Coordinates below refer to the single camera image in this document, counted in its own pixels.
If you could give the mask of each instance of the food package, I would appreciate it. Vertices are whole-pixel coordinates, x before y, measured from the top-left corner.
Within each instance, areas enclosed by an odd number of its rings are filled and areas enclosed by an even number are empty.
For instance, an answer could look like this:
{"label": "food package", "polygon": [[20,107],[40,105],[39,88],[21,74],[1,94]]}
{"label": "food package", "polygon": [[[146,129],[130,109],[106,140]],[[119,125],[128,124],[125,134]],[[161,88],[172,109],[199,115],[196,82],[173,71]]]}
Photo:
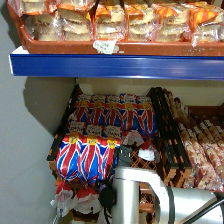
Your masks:
{"label": "food package", "polygon": [[103,130],[103,138],[100,146],[100,156],[102,158],[102,175],[99,174],[100,180],[108,177],[109,170],[113,163],[113,155],[115,148],[119,148],[121,144],[121,128],[115,126],[105,126]]}
{"label": "food package", "polygon": [[30,16],[26,22],[26,29],[34,40],[38,41],[61,41],[61,20],[58,12]]}
{"label": "food package", "polygon": [[105,95],[92,95],[89,105],[89,123],[104,125]]}
{"label": "food package", "polygon": [[57,9],[57,0],[9,0],[8,3],[18,16],[47,14]]}
{"label": "food package", "polygon": [[104,125],[121,126],[121,100],[120,96],[107,95],[105,101]]}
{"label": "food package", "polygon": [[204,124],[208,128],[209,132],[211,133],[212,137],[214,138],[215,142],[219,146],[219,148],[224,152],[224,141],[218,131],[218,129],[212,123],[212,120],[209,117],[203,117]]}
{"label": "food package", "polygon": [[136,95],[121,94],[121,126],[124,131],[138,130],[138,108],[136,103]]}
{"label": "food package", "polygon": [[211,163],[207,161],[202,147],[197,142],[196,136],[190,128],[190,124],[182,123],[179,119],[178,127],[192,167],[190,177],[184,183],[184,188],[197,187],[207,190],[221,189],[219,177]]}
{"label": "food package", "polygon": [[206,2],[184,4],[189,8],[189,23],[193,32],[192,45],[217,42],[222,38],[224,10]]}
{"label": "food package", "polygon": [[128,18],[128,40],[151,40],[157,18],[153,9],[143,0],[125,0],[124,7]]}
{"label": "food package", "polygon": [[159,16],[157,31],[153,40],[156,42],[177,42],[190,38],[188,9],[176,3],[152,4]]}
{"label": "food package", "polygon": [[91,96],[80,94],[78,95],[75,105],[74,105],[74,116],[76,117],[77,122],[89,121],[89,105],[90,105]]}
{"label": "food package", "polygon": [[96,0],[58,0],[58,8],[73,11],[89,11],[96,3]]}
{"label": "food package", "polygon": [[89,12],[60,10],[65,41],[92,40],[92,23]]}
{"label": "food package", "polygon": [[223,131],[223,128],[222,128],[222,123],[219,121],[219,119],[215,116],[212,117],[212,122],[214,123],[217,131],[219,132],[222,140],[224,141],[224,131]]}
{"label": "food package", "polygon": [[57,187],[55,200],[51,201],[51,205],[57,208],[58,217],[67,215],[75,203],[73,191],[68,183],[80,176],[78,172],[82,140],[81,133],[72,131],[65,135],[59,147],[56,163],[62,181]]}
{"label": "food package", "polygon": [[123,40],[127,22],[119,0],[101,0],[95,14],[95,40]]}
{"label": "food package", "polygon": [[137,97],[139,132],[143,138],[157,136],[156,115],[150,97]]}
{"label": "food package", "polygon": [[83,214],[97,213],[101,209],[98,194],[91,188],[102,175],[101,135],[102,128],[91,124],[87,126],[82,139],[78,178],[83,187],[74,197],[73,208]]}

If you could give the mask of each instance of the union jack packaging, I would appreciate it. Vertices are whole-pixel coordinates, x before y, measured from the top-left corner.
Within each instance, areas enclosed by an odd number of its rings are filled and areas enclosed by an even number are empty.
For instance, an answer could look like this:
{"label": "union jack packaging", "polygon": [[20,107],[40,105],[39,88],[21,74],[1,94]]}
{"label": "union jack packaging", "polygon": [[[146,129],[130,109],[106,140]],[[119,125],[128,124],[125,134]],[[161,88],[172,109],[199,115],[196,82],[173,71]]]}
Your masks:
{"label": "union jack packaging", "polygon": [[89,106],[89,123],[104,125],[105,96],[93,95]]}
{"label": "union jack packaging", "polygon": [[83,135],[72,132],[65,135],[60,145],[56,163],[62,181],[59,183],[55,200],[51,201],[51,205],[57,208],[57,215],[65,216],[73,205],[73,191],[68,182],[75,180],[78,175],[79,154],[82,145]]}
{"label": "union jack packaging", "polygon": [[137,97],[139,132],[142,137],[153,138],[157,135],[156,115],[150,97]]}
{"label": "union jack packaging", "polygon": [[74,106],[74,116],[78,122],[88,122],[89,120],[89,105],[91,96],[81,94],[77,97]]}
{"label": "union jack packaging", "polygon": [[120,144],[121,128],[111,125],[104,127],[103,138],[100,146],[100,156],[102,158],[102,176],[99,176],[100,180],[107,178],[113,163],[114,149],[119,148]]}
{"label": "union jack packaging", "polygon": [[138,130],[138,109],[136,96],[131,94],[121,94],[121,116],[122,128],[124,131]]}
{"label": "union jack packaging", "polygon": [[120,96],[107,95],[105,102],[105,126],[121,126],[121,100]]}

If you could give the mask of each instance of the display rack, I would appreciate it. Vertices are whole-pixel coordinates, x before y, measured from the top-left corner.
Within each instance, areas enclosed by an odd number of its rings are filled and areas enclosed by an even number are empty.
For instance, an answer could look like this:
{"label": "display rack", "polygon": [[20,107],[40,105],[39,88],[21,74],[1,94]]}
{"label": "display rack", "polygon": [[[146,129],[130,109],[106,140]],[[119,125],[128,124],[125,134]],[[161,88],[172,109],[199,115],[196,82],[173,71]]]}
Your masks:
{"label": "display rack", "polygon": [[224,80],[224,57],[29,54],[9,56],[15,76]]}

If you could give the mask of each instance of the plastic packaging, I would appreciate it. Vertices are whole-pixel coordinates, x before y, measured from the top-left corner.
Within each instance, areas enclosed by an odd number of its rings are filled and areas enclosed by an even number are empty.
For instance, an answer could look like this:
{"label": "plastic packaging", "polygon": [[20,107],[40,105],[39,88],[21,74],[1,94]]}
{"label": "plastic packaging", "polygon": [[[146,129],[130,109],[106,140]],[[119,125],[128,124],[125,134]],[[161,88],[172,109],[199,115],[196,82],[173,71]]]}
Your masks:
{"label": "plastic packaging", "polygon": [[125,0],[125,12],[128,18],[128,40],[149,41],[152,38],[156,19],[152,8],[141,0]]}
{"label": "plastic packaging", "polygon": [[121,100],[120,96],[107,95],[105,101],[105,122],[112,126],[121,126]]}
{"label": "plastic packaging", "polygon": [[89,105],[89,123],[104,125],[105,95],[93,95]]}
{"label": "plastic packaging", "polygon": [[58,217],[67,215],[74,204],[73,191],[68,183],[79,176],[78,166],[82,140],[83,135],[78,132],[65,135],[57,154],[57,169],[62,181],[57,187],[55,200],[51,202],[51,205],[57,208]]}
{"label": "plastic packaging", "polygon": [[120,1],[100,1],[95,14],[95,40],[123,40],[127,21]]}
{"label": "plastic packaging", "polygon": [[89,12],[60,10],[65,41],[92,40],[92,23]]}
{"label": "plastic packaging", "polygon": [[177,42],[190,38],[188,9],[176,3],[152,4],[159,16],[157,31],[153,40],[156,42]]}
{"label": "plastic packaging", "polygon": [[74,116],[78,122],[88,122],[89,120],[89,104],[91,96],[80,94],[74,105]]}
{"label": "plastic packaging", "polygon": [[56,0],[8,0],[8,3],[18,16],[52,13],[57,9]]}
{"label": "plastic packaging", "polygon": [[184,4],[190,12],[189,24],[191,27],[192,45],[195,47],[200,42],[217,42],[222,38],[224,11],[206,2]]}
{"label": "plastic packaging", "polygon": [[122,128],[124,131],[138,130],[138,109],[136,103],[136,95],[132,94],[121,94],[122,103]]}
{"label": "plastic packaging", "polygon": [[157,136],[157,121],[151,98],[138,96],[136,101],[140,134],[146,139]]}
{"label": "plastic packaging", "polygon": [[73,11],[89,11],[96,0],[59,0],[58,8]]}

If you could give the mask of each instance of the plastic bag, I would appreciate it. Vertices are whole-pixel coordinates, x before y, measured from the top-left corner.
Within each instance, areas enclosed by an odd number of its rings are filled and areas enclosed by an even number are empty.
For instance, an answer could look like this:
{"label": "plastic bag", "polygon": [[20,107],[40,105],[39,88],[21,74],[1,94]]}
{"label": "plastic bag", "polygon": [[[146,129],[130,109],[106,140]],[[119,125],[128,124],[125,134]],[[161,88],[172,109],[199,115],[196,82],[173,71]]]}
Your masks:
{"label": "plastic bag", "polygon": [[92,95],[89,104],[89,123],[104,125],[105,95]]}
{"label": "plastic bag", "polygon": [[122,103],[122,128],[124,131],[138,130],[138,109],[136,103],[136,95],[132,94],[121,94]]}
{"label": "plastic bag", "polygon": [[137,97],[139,132],[143,138],[153,138],[158,135],[156,114],[150,97]]}
{"label": "plastic bag", "polygon": [[127,22],[120,1],[100,1],[95,14],[95,40],[123,40]]}
{"label": "plastic bag", "polygon": [[58,8],[73,11],[89,11],[96,0],[59,0]]}
{"label": "plastic bag", "polygon": [[52,13],[57,9],[57,0],[9,0],[8,3],[18,16]]}
{"label": "plastic bag", "polygon": [[92,23],[89,12],[60,10],[65,41],[92,40]]}
{"label": "plastic bag", "polygon": [[121,126],[121,99],[120,96],[107,95],[105,101],[105,126]]}
{"label": "plastic bag", "polygon": [[125,12],[128,18],[128,40],[149,41],[158,18],[153,9],[146,2],[139,0],[126,0]]}
{"label": "plastic bag", "polygon": [[190,38],[188,9],[175,3],[152,4],[159,15],[159,26],[154,33],[156,42],[177,42]]}
{"label": "plastic bag", "polygon": [[61,41],[62,27],[58,12],[29,16],[25,26],[31,38],[38,41]]}

